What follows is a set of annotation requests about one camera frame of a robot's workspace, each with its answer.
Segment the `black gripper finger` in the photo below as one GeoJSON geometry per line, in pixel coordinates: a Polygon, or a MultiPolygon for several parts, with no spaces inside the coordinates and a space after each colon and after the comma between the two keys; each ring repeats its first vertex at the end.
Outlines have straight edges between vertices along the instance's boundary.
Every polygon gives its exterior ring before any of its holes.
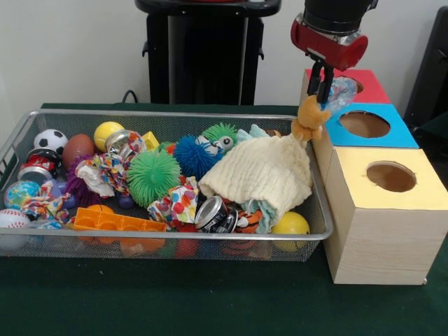
{"type": "Polygon", "coordinates": [[[307,88],[307,94],[309,96],[316,95],[321,97],[323,94],[323,89],[321,88],[321,70],[323,68],[323,62],[321,60],[316,60],[313,67],[311,68],[311,75],[309,78],[309,84],[307,88]]]}
{"type": "Polygon", "coordinates": [[[323,67],[323,78],[320,78],[317,91],[317,102],[325,105],[330,95],[331,85],[333,83],[334,71],[331,66],[323,67]]]}

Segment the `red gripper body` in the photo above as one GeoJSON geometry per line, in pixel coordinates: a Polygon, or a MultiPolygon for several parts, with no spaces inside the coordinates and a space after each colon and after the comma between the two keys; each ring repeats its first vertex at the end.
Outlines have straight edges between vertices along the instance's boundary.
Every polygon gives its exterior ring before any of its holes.
{"type": "Polygon", "coordinates": [[[290,38],[295,47],[315,61],[345,71],[359,63],[368,47],[368,38],[360,31],[348,36],[326,34],[311,28],[300,13],[291,26],[290,38]]]}

